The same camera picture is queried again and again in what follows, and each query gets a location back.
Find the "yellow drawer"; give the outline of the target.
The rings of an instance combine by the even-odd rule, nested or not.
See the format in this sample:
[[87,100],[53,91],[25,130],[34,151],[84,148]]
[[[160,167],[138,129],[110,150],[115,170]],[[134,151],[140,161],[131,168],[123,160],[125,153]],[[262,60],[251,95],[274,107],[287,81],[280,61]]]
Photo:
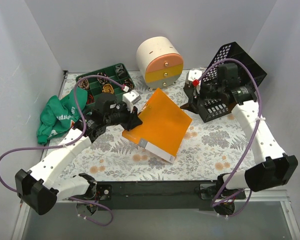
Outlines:
[[157,82],[167,78],[179,78],[183,71],[183,65],[175,65],[168,68],[147,72],[144,79],[146,83]]

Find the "grey bottom drawer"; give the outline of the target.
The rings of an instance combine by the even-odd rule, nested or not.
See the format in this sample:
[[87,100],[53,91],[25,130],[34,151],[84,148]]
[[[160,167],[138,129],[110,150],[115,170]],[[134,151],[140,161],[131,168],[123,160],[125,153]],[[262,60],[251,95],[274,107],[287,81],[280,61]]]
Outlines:
[[162,89],[174,85],[181,75],[175,75],[171,77],[164,77],[162,79],[147,82],[146,85],[151,89]]

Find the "orange folder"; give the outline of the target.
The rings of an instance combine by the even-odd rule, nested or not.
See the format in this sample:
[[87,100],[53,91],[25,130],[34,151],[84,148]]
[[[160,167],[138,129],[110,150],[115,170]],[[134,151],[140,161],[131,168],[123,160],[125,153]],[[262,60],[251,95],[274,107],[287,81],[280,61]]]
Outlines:
[[192,122],[161,89],[156,89],[138,117],[142,124],[122,132],[122,137],[173,164]]

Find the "orange drawer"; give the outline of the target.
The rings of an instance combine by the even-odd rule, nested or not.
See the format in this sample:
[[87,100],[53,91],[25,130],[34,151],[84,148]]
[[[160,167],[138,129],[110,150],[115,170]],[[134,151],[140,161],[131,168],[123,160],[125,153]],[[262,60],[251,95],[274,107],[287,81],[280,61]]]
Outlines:
[[151,73],[165,68],[182,65],[184,60],[181,55],[176,53],[165,54],[152,60],[147,66],[145,72]]

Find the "cream round drawer cabinet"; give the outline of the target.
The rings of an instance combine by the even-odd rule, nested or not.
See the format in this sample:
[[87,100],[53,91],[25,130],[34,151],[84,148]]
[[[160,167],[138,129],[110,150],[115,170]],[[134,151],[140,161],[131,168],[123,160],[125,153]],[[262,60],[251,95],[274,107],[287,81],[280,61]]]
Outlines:
[[142,42],[136,51],[136,63],[145,82],[146,68],[155,58],[167,55],[179,54],[172,43],[164,36],[156,36]]

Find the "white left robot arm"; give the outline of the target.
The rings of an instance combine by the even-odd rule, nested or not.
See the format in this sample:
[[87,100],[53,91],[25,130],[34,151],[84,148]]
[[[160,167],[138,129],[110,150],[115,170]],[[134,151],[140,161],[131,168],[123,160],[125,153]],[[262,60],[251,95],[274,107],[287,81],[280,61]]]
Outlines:
[[55,150],[29,170],[19,170],[15,175],[18,197],[39,215],[49,212],[60,200],[78,196],[91,200],[97,193],[96,180],[80,173],[65,182],[57,182],[63,170],[92,143],[105,133],[108,126],[122,126],[130,131],[140,125],[135,104],[140,94],[132,90],[117,101],[114,94],[102,93],[90,113],[79,119]]

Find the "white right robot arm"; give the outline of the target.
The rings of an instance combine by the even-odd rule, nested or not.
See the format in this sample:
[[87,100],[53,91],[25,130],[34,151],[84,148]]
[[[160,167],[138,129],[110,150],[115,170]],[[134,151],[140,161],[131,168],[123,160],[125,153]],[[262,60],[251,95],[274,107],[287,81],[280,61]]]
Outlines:
[[255,79],[243,64],[233,61],[214,64],[206,71],[190,70],[183,89],[188,103],[181,108],[200,115],[204,122],[215,119],[219,111],[231,112],[248,139],[244,154],[253,154],[253,167],[239,170],[245,158],[242,156],[231,173],[218,176],[215,186],[210,187],[215,198],[227,199],[245,189],[259,192],[289,182],[298,160],[275,140],[262,116]]

